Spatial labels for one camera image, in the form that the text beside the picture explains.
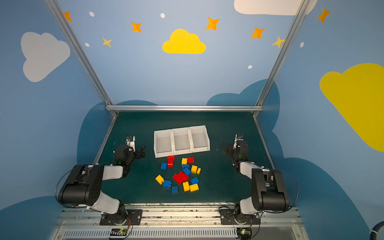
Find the yellow star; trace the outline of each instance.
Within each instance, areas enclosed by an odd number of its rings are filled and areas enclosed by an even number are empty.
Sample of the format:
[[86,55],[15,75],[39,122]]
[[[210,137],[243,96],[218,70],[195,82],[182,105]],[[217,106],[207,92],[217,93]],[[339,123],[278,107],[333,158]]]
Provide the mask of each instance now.
[[133,23],[133,22],[131,22],[131,23],[132,23],[132,26],[133,26],[132,32],[137,31],[137,32],[141,33],[141,30],[140,30],[141,23],[138,23],[138,24]]
[[251,38],[258,38],[258,39],[260,39],[262,37],[262,33],[263,33],[264,30],[265,30],[265,28],[258,29],[257,27],[255,27],[255,32],[253,33]]
[[108,45],[109,47],[111,47],[111,46],[109,45],[109,42],[112,41],[112,40],[107,41],[107,40],[105,40],[104,38],[103,38],[103,40],[104,40],[103,45]]
[[66,13],[64,13],[64,16],[65,16],[65,18],[68,20],[68,21],[72,21],[72,19],[70,18],[70,12],[66,12]]
[[321,13],[321,15],[317,18],[317,20],[321,20],[321,22],[323,23],[325,18],[328,16],[328,14],[330,14],[331,11],[327,11],[325,8],[323,10],[323,12]]
[[280,36],[278,36],[277,42],[274,43],[274,44],[272,44],[272,46],[273,46],[273,45],[278,45],[279,48],[280,48],[281,43],[284,42],[284,41],[285,41],[285,39],[281,40],[281,39],[280,39]]
[[220,19],[213,20],[213,19],[208,18],[208,26],[205,30],[213,29],[216,31],[216,25],[219,22],[219,20]]

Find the blue wall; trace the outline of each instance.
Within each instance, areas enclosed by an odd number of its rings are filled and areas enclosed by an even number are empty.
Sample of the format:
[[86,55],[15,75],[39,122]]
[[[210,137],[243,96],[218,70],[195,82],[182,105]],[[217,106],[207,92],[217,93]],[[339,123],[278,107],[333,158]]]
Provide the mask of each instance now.
[[[44,217],[27,219],[25,232],[41,240],[49,236],[61,209],[53,197],[44,196],[53,196],[58,179],[77,163],[77,156],[93,160],[112,116],[99,104],[102,99],[70,46],[68,59],[41,81],[24,75],[24,33],[49,33],[69,44],[44,0],[3,1],[0,21],[0,236],[13,231],[16,238],[7,239],[23,239],[16,226],[20,219],[12,215],[22,210],[33,216],[32,209],[38,209]],[[94,119],[84,121],[88,111]],[[87,132],[92,142],[78,149],[78,140],[86,140],[80,132]]]
[[[239,13],[234,0],[59,3],[70,13],[70,25],[114,104],[142,100],[157,105],[223,105],[223,98],[210,99],[240,94],[268,77],[279,52],[273,44],[278,36],[285,38],[293,20],[293,16]],[[220,19],[216,31],[206,30],[208,18]],[[133,32],[131,22],[141,23],[141,32]],[[251,39],[255,27],[265,28],[260,39]],[[164,52],[163,43],[179,28],[197,34],[205,52]],[[111,40],[111,47],[103,45],[103,38]],[[237,102],[253,105],[248,100]]]
[[[322,23],[325,7],[331,13]],[[258,115],[276,167],[299,180],[297,206],[312,240],[368,239],[369,228],[383,220],[384,152],[363,141],[319,86],[331,71],[384,66],[383,9],[375,0],[318,0]],[[352,104],[360,103],[377,104],[355,96]]]

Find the thick black hose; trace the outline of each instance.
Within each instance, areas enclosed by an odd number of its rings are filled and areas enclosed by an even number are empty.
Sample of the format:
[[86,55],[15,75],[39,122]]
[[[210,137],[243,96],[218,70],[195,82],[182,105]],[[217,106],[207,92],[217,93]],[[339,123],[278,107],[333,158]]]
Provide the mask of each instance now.
[[384,221],[382,222],[379,222],[378,224],[376,224],[373,228],[372,228],[372,231],[371,231],[371,236],[369,237],[369,240],[376,240],[377,238],[377,232],[380,230],[380,228],[384,226]]

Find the blue block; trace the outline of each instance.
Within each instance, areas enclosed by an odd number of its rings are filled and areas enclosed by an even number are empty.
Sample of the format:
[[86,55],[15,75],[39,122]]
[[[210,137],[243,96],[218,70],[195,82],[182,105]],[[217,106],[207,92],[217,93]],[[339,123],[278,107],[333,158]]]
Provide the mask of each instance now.
[[183,169],[183,172],[185,174],[187,174],[188,176],[191,174],[191,170],[189,170],[189,168],[187,168],[187,167]]
[[166,162],[163,162],[163,163],[161,164],[161,170],[165,170],[165,169],[167,169],[167,163],[166,163]]
[[163,183],[163,187],[167,187],[167,188],[170,188],[170,180],[164,180],[164,183]]
[[191,183],[192,184],[196,184],[198,182],[199,182],[199,179],[197,177],[194,177],[194,178],[191,179]]

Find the white bin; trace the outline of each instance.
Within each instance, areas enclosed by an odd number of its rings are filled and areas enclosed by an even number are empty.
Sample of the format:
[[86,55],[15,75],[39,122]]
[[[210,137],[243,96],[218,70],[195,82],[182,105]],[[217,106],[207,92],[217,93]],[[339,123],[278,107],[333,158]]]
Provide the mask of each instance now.
[[192,138],[192,152],[210,151],[208,132],[205,125],[189,127]]
[[154,131],[153,150],[156,158],[174,155],[173,145],[171,129]]
[[172,129],[175,155],[192,153],[192,137],[188,127]]

